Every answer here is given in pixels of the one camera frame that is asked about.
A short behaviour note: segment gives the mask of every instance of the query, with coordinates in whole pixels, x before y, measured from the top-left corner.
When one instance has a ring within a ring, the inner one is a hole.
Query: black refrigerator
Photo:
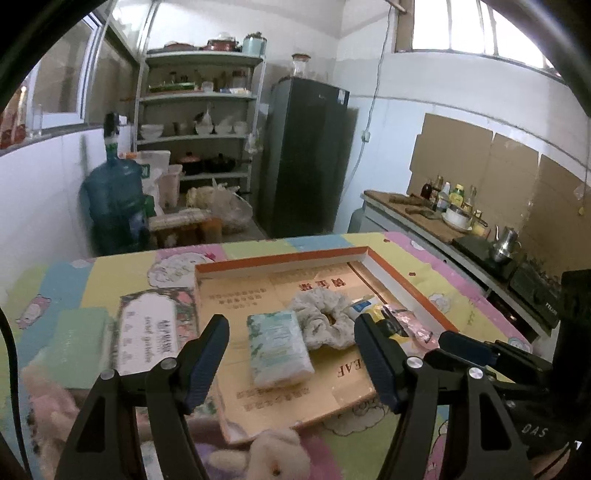
[[[289,77],[271,92],[258,220],[271,238],[331,233],[347,158],[349,92]]]

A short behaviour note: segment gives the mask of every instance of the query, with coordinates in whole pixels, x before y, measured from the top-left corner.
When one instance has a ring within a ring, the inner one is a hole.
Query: cartoon print
[[[443,453],[445,452],[445,442],[447,436],[447,420],[439,427],[439,436],[435,439],[429,455],[429,463],[423,480],[437,480],[441,473],[443,464]]]
[[[411,240],[410,244],[413,246],[413,248],[415,248],[416,250],[419,250],[420,252],[425,250],[423,247],[421,247],[421,245],[416,243],[414,240]]]
[[[47,310],[51,304],[51,299],[37,295],[31,300],[20,318],[17,320],[17,325],[21,330],[30,327],[35,323]]]
[[[346,437],[377,425],[388,412],[389,408],[375,397],[326,419],[324,426],[335,435]]]
[[[429,300],[444,315],[452,308],[452,301],[442,293],[434,293]]]
[[[203,254],[185,252],[172,255],[152,265],[148,271],[148,282],[153,287],[195,286],[195,265],[211,263],[213,260]]]

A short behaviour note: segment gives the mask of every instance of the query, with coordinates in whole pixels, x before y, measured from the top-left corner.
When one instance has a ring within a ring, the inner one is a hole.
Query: screw
[[[115,370],[108,368],[107,370],[103,370],[100,373],[100,377],[103,380],[110,380],[111,378],[113,378],[115,376]]]
[[[410,368],[421,368],[423,366],[423,361],[417,356],[410,356],[407,358],[407,365]]]
[[[482,370],[476,367],[472,367],[470,370],[468,370],[468,374],[476,380],[480,380],[482,377],[484,377],[484,373],[482,372]]]
[[[177,361],[172,357],[165,358],[160,362],[160,366],[163,370],[172,370],[174,367],[177,366]]]

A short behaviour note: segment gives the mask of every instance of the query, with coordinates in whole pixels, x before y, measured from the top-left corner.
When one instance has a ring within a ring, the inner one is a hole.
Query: stuffed toy
[[[250,452],[217,450],[206,459],[217,470],[234,473],[235,480],[308,480],[310,458],[290,429],[267,430]]]

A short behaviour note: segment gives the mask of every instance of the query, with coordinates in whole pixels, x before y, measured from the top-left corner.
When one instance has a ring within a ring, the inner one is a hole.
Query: teal canister
[[[242,53],[253,56],[263,56],[267,50],[267,39],[261,32],[251,33],[242,43]]]

